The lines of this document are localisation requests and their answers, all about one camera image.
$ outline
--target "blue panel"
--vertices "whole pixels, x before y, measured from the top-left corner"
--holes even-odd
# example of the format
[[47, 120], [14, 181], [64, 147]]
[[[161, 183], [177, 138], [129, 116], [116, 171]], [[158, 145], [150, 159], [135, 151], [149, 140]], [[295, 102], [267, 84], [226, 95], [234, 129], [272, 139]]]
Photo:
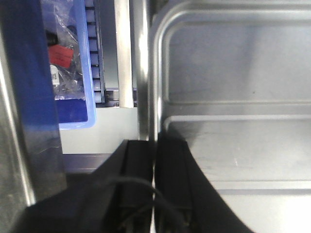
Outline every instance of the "blue panel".
[[12, 17], [10, 11], [2, 11], [1, 26], [6, 32], [6, 53], [10, 72], [16, 77], [13, 82], [23, 123], [27, 127], [58, 130], [39, 1], [29, 1], [23, 7], [19, 7], [18, 0], [8, 2], [9, 5], [16, 2], [15, 15]]
[[84, 100], [57, 100], [59, 123], [87, 121], [86, 102]]

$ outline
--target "red label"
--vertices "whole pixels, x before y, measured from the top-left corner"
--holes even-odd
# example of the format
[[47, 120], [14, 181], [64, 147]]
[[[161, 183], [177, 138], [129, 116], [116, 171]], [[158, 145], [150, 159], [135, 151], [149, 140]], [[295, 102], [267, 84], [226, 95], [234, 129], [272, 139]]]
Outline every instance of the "red label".
[[73, 56], [73, 50], [60, 45], [49, 47], [50, 62], [55, 65], [69, 68]]

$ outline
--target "sticker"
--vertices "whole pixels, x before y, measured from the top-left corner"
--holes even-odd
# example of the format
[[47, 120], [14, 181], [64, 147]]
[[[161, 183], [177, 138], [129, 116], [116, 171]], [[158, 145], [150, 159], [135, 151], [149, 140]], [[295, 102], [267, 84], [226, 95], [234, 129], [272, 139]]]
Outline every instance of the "sticker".
[[60, 45], [49, 47], [50, 63], [69, 68], [73, 57], [73, 50]]
[[52, 84], [59, 85], [59, 74], [56, 66], [50, 65]]

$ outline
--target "metal tray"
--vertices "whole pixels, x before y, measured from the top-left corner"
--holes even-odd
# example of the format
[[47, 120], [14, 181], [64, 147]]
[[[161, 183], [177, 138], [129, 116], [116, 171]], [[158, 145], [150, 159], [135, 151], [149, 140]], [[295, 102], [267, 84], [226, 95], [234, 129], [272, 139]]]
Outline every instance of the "metal tray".
[[216, 188], [311, 188], [311, 2], [170, 1], [151, 27], [149, 138]]

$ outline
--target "black plastic part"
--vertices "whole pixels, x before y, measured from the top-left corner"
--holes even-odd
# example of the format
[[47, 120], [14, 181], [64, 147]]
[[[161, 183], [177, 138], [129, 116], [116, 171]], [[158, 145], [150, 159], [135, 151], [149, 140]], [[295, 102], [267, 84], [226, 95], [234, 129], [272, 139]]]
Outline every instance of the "black plastic part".
[[48, 46], [58, 44], [58, 37], [56, 34], [46, 31], [45, 35], [47, 37]]
[[[182, 148], [170, 145], [170, 141], [158, 144], [155, 183], [156, 188], [163, 194], [173, 207], [182, 215], [183, 224], [188, 226], [192, 215], [192, 200], [185, 160], [180, 158]], [[156, 209], [156, 228], [159, 233], [173, 230], [162, 210]]]
[[[128, 151], [124, 166], [125, 177], [137, 177], [152, 182], [152, 157], [146, 141], [129, 141]], [[122, 185], [120, 198], [120, 214], [125, 222], [124, 227], [131, 228], [131, 232], [149, 232], [152, 208], [144, 209], [146, 203], [152, 202], [152, 193], [146, 187], [136, 183]]]

